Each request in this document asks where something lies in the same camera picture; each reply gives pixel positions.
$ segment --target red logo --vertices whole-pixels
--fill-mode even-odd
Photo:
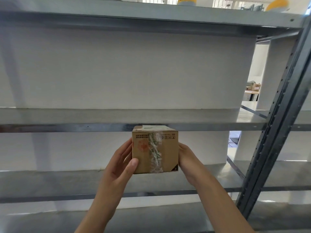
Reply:
[[[141,152],[146,152],[146,151],[148,151],[148,150],[149,150],[148,141],[147,141],[147,140],[138,141],[138,149],[139,149]]]

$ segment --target metal post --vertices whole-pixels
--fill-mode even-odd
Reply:
[[[307,17],[280,81],[236,205],[247,219],[311,87],[311,18]]]

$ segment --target person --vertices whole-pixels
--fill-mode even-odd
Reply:
[[[103,233],[138,165],[132,139],[116,150],[107,165],[93,203],[75,233]],[[179,166],[200,197],[216,233],[254,233],[234,202],[192,150],[179,143]]]

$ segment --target box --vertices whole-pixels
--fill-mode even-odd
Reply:
[[[260,86],[261,86],[261,84],[259,84],[259,83],[254,83],[254,84],[253,84],[253,87],[252,87],[252,91],[258,92],[259,89],[260,89]]]
[[[133,158],[139,163],[135,174],[178,171],[178,131],[163,125],[135,126]]]

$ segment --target yellow and gray object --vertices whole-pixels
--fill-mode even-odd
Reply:
[[[267,6],[266,11],[283,12],[288,9],[288,6],[288,0],[275,0]]]
[[[196,6],[196,0],[178,0],[177,5]]]

